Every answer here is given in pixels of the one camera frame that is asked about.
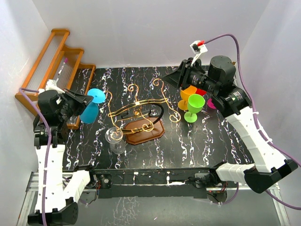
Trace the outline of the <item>blue plastic wine glass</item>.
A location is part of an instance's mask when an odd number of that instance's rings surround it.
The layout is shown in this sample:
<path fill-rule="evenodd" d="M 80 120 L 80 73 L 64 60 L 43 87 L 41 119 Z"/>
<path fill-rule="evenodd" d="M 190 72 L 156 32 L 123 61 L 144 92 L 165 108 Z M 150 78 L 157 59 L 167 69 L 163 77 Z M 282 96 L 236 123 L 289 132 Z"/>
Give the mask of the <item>blue plastic wine glass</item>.
<path fill-rule="evenodd" d="M 97 116 L 99 111 L 99 104 L 103 103 L 106 99 L 105 94 L 100 89 L 90 89 L 87 92 L 88 96 L 92 96 L 93 100 L 88 104 L 84 112 L 79 116 L 80 120 L 85 124 L 91 124 L 93 123 Z"/>

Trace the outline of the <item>red plastic wine glass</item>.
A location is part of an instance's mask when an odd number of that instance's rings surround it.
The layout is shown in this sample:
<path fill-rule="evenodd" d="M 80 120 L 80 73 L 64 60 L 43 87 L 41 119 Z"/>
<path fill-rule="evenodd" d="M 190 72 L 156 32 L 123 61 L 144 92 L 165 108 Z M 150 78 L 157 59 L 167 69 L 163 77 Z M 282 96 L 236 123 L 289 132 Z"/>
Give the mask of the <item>red plastic wine glass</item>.
<path fill-rule="evenodd" d="M 204 96 L 207 92 L 202 89 L 197 89 L 196 94 Z"/>

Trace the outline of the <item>green plastic wine glass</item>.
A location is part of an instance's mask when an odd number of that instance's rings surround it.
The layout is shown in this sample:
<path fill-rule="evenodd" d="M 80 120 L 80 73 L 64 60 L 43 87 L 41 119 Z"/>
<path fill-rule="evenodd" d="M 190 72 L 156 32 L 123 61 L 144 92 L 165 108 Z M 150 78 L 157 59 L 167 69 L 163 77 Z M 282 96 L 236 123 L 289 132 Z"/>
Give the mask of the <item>green plastic wine glass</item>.
<path fill-rule="evenodd" d="M 197 121 L 197 113 L 199 113 L 204 105 L 205 105 L 206 101 L 205 99 L 199 95 L 199 94 L 193 94 L 188 98 L 188 103 L 187 103 L 187 112 L 184 114 L 184 119 L 188 122 L 188 123 L 194 123 Z"/>

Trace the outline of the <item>orange yellow plastic wine glass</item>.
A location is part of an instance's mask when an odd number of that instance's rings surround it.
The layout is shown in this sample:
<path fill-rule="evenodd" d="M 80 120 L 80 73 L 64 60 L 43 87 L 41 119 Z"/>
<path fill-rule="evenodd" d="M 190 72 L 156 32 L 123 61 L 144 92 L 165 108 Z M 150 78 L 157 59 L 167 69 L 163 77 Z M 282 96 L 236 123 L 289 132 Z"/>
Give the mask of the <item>orange yellow plastic wine glass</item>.
<path fill-rule="evenodd" d="M 178 108 L 180 110 L 183 110 L 183 111 L 188 110 L 188 108 L 187 108 L 188 99 L 191 95 L 195 94 L 196 91 L 197 91 L 197 88 L 194 86 L 189 86 L 186 89 L 181 89 L 181 91 L 180 91 L 181 100 L 178 102 Z"/>

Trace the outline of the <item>pink plastic wine glass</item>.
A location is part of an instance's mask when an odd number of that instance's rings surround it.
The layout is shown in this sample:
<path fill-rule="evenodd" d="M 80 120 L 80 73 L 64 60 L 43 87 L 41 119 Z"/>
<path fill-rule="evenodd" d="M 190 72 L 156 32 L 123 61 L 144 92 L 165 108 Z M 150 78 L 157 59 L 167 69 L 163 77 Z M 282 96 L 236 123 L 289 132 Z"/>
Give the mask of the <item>pink plastic wine glass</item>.
<path fill-rule="evenodd" d="M 210 98 L 210 99 L 208 99 L 208 101 L 207 101 L 207 105 L 208 105 L 208 107 L 210 107 L 211 109 L 216 109 L 216 107 L 214 106 L 214 104 L 213 104 L 213 102 L 212 102 L 212 99 Z"/>

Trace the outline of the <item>clear glass wine glass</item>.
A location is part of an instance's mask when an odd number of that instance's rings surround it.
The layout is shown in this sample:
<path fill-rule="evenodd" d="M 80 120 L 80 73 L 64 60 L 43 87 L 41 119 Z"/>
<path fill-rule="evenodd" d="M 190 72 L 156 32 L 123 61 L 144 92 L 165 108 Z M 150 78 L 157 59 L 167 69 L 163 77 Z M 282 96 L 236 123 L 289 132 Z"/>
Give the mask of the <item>clear glass wine glass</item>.
<path fill-rule="evenodd" d="M 115 154 L 123 154 L 126 150 L 126 142 L 123 132 L 116 127 L 109 128 L 105 133 L 105 139 L 110 144 L 110 149 Z"/>

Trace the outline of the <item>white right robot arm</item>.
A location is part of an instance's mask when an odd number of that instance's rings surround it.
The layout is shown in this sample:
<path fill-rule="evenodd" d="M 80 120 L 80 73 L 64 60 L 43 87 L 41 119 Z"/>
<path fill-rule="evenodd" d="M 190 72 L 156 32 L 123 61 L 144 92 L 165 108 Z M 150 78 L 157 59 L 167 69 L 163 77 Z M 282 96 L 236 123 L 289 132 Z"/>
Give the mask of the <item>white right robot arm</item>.
<path fill-rule="evenodd" d="M 234 84 L 236 67 L 227 56 L 211 59 L 208 71 L 198 59 L 183 60 L 174 72 L 162 80 L 176 89 L 194 86 L 211 94 L 213 105 L 239 134 L 251 154 L 253 164 L 221 162 L 209 170 L 210 183 L 216 187 L 226 181 L 247 184 L 256 193 L 262 193 L 292 173 L 298 164 L 287 159 L 268 144 L 255 125 L 255 112 L 247 94 Z"/>

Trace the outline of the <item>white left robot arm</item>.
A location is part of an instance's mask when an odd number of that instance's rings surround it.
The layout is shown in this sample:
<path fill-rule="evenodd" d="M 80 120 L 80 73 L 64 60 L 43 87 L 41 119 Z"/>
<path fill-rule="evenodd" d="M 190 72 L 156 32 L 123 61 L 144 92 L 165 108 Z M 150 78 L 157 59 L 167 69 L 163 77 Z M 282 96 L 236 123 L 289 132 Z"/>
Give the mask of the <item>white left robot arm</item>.
<path fill-rule="evenodd" d="M 33 104 L 34 146 L 38 157 L 38 198 L 35 210 L 28 215 L 31 226 L 74 225 L 78 219 L 78 201 L 85 187 L 92 188 L 97 176 L 90 165 L 76 167 L 67 185 L 63 185 L 63 155 L 68 135 L 67 121 L 81 115 L 92 96 L 68 89 L 45 90 Z"/>

